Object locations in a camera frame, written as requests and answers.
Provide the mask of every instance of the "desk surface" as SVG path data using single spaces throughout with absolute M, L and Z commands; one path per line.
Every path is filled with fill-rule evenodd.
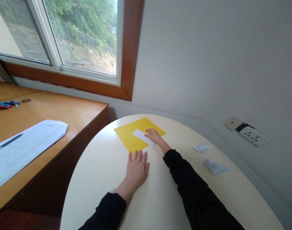
M 144 117 L 166 132 L 163 139 L 191 163 L 246 230 L 283 229 L 247 177 L 207 139 L 171 119 L 139 114 L 112 122 L 89 143 L 71 177 L 63 207 L 61 230 L 74 230 L 82 226 L 95 212 L 102 197 L 120 184 L 126 174 L 128 153 L 114 128 Z M 201 142 L 213 148 L 206 153 L 192 149 Z M 162 151 L 158 145 L 148 146 L 144 151 L 148 151 L 149 176 L 133 196 L 120 229 L 140 229 L 141 226 L 145 229 L 190 229 L 182 199 L 162 159 Z M 203 165 L 206 158 L 231 170 L 214 176 Z
M 13 100 L 23 100 L 19 96 Z M 0 187 L 0 209 L 109 104 L 41 91 L 28 95 L 30 102 L 0 110 L 0 142 L 46 119 L 68 124 L 66 135 Z
M 28 95 L 40 91 L 41 90 L 39 89 L 32 89 L 6 83 L 0 83 L 0 101 L 7 101 L 13 97 Z

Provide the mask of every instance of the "metal fence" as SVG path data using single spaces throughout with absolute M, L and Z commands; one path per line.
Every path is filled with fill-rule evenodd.
M 24 0 L 0 0 L 0 14 L 7 21 L 35 27 Z M 79 31 L 78 28 L 68 25 L 66 22 L 62 22 L 52 17 L 49 17 L 49 20 L 55 36 L 97 48 L 96 38 Z M 115 51 L 106 44 L 103 44 L 102 51 L 109 52 L 111 55 L 116 54 Z

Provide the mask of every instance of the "white paper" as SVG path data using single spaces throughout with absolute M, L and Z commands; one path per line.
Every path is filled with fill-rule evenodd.
M 147 144 L 154 146 L 155 143 L 151 139 L 149 139 L 148 137 L 145 137 L 144 134 L 148 134 L 148 133 L 144 133 L 141 130 L 136 129 L 132 135 L 136 136 L 137 138 L 141 139 L 142 141 L 146 142 Z
M 209 159 L 206 159 L 204 161 L 204 166 L 206 166 L 207 169 L 209 169 L 213 175 L 217 175 L 217 174 L 220 174 L 220 173 L 223 173 L 223 172 L 230 170 L 230 168 L 227 168 L 227 167 L 222 166 L 218 163 L 210 161 Z
M 198 152 L 206 152 L 209 151 L 212 148 L 212 146 L 206 146 L 204 143 L 199 144 L 198 146 L 194 146 L 193 149 L 195 149 Z
M 53 143 L 62 138 L 67 124 L 61 121 L 45 120 L 25 131 L 10 144 L 0 149 L 0 187 L 22 170 Z M 0 143 L 7 143 L 17 135 Z

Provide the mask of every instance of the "left hand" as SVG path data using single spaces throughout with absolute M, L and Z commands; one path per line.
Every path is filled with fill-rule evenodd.
M 126 177 L 115 193 L 118 193 L 128 203 L 135 191 L 146 181 L 149 165 L 147 152 L 143 154 L 142 150 L 139 152 L 136 150 L 132 158 L 131 152 L 129 152 Z

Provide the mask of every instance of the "window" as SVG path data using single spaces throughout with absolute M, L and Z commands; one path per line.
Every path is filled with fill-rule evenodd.
M 0 0 L 0 54 L 50 63 L 22 0 Z
M 11 75 L 131 100 L 142 9 L 143 0 L 0 0 L 0 60 Z

